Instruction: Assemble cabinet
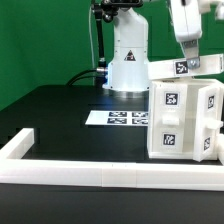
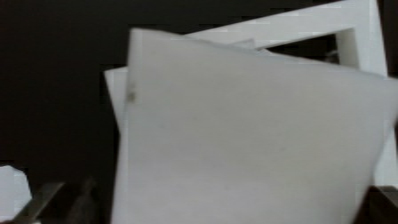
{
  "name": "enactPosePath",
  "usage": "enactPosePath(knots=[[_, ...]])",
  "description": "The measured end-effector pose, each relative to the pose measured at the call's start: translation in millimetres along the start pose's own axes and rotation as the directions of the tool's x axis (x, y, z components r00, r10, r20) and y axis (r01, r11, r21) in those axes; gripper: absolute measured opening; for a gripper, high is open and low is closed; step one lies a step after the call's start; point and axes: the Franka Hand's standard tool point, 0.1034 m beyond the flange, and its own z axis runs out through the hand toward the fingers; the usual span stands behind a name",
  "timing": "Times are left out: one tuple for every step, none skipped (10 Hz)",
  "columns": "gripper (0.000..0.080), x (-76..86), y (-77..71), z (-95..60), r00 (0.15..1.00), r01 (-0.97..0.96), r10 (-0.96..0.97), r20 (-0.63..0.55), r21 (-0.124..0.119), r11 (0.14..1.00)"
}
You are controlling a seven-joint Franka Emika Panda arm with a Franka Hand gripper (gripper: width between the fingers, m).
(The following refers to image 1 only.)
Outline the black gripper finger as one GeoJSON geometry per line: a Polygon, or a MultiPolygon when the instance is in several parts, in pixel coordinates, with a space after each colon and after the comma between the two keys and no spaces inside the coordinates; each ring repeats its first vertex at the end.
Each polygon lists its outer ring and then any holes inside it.
{"type": "Polygon", "coordinates": [[[183,55],[190,70],[200,67],[199,44],[198,40],[190,40],[181,43],[183,55]]]}

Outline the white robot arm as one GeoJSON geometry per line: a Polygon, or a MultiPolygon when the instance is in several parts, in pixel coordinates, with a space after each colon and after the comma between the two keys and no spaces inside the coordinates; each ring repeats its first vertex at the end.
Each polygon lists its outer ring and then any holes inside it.
{"type": "Polygon", "coordinates": [[[148,22],[134,8],[153,0],[103,0],[105,12],[115,11],[114,57],[108,64],[103,88],[123,97],[140,95],[151,80],[193,77],[224,72],[224,54],[199,54],[201,16],[216,7],[215,17],[224,21],[224,0],[166,0],[171,24],[183,57],[148,60],[148,22]]]}

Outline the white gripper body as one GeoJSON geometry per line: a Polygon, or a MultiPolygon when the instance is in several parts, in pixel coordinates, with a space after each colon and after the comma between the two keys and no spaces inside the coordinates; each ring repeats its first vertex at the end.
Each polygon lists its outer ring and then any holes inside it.
{"type": "Polygon", "coordinates": [[[200,39],[202,28],[198,0],[170,0],[170,8],[176,40],[181,43],[200,39]]]}

